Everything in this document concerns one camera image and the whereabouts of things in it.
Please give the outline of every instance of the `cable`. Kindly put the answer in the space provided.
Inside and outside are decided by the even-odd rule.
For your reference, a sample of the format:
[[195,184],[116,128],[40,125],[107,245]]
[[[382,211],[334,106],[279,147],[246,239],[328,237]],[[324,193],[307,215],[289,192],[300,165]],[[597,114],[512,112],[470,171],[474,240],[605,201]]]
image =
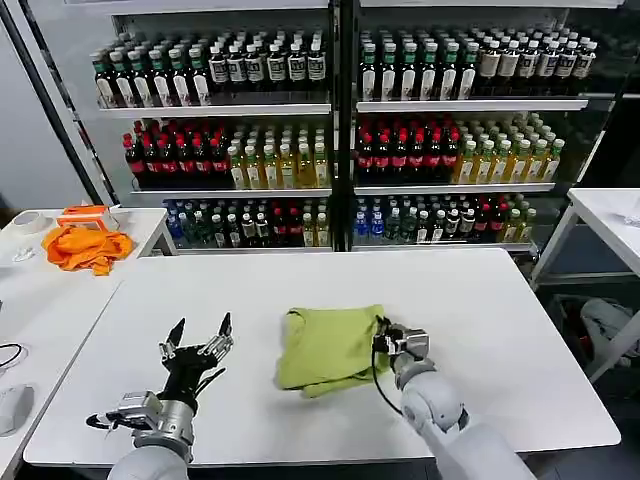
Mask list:
[[376,351],[372,347],[371,348],[371,369],[373,371],[373,383],[376,384],[376,388],[378,389],[378,393],[384,399],[384,401],[387,402],[387,405],[389,405],[393,409],[393,411],[396,412],[398,415],[402,416],[402,412],[400,411],[400,409],[398,407],[396,407],[393,403],[391,403],[391,400],[389,400],[387,398],[387,396],[382,391],[382,388],[380,387],[380,384],[378,383],[378,373],[376,371],[375,360],[376,360]]
[[22,351],[24,350],[22,345],[18,345],[17,343],[5,343],[5,344],[0,345],[0,349],[2,349],[2,348],[17,348],[18,351],[9,360],[0,363],[0,368],[6,367],[7,365],[9,365],[16,358],[18,358],[20,356],[20,354],[22,353]]

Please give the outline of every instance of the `robotic arm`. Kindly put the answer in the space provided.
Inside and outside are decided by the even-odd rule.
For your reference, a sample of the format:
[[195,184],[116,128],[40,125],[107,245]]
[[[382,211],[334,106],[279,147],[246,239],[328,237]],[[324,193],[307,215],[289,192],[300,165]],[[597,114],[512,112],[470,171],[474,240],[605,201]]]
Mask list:
[[396,387],[402,391],[398,411],[433,452],[443,480],[534,480],[502,436],[469,415],[457,392],[427,358],[429,336],[378,317],[373,352],[388,353]]

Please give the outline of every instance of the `table leg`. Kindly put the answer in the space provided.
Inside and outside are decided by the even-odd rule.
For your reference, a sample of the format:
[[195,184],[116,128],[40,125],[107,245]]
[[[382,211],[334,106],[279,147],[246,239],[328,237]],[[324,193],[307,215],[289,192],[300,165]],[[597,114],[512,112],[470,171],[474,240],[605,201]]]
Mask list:
[[547,245],[540,256],[540,260],[538,260],[538,263],[531,272],[529,286],[534,291],[538,289],[538,280],[545,273],[545,270],[553,263],[560,253],[560,250],[562,250],[562,245],[567,238],[569,238],[569,233],[571,233],[571,230],[576,225],[579,218],[580,217],[576,213],[573,204],[569,204],[569,207],[567,207],[564,215],[562,215],[562,218],[560,219],[560,223],[558,223],[558,226],[553,231],[553,235],[551,235],[549,242],[547,242]]
[[640,312],[636,313],[618,334],[611,339],[603,355],[587,365],[585,373],[595,383],[604,372],[616,364],[620,357],[640,340]]

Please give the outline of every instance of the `orange box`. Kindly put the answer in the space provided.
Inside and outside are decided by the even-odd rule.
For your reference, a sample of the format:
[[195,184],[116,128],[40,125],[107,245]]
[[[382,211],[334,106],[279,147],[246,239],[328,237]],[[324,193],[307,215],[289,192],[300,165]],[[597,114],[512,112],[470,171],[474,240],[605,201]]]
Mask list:
[[106,205],[67,207],[64,209],[64,212],[58,216],[57,221],[61,227],[73,225],[86,227],[91,230],[102,230],[103,232],[116,231],[120,226]]

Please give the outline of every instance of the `water bottle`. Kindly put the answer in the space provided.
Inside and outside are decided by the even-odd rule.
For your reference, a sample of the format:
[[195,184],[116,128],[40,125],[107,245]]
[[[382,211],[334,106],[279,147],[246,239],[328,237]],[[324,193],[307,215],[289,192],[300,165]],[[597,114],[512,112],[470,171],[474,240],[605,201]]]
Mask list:
[[371,243],[373,245],[381,245],[384,236],[384,220],[382,212],[374,212],[373,220],[371,220]]

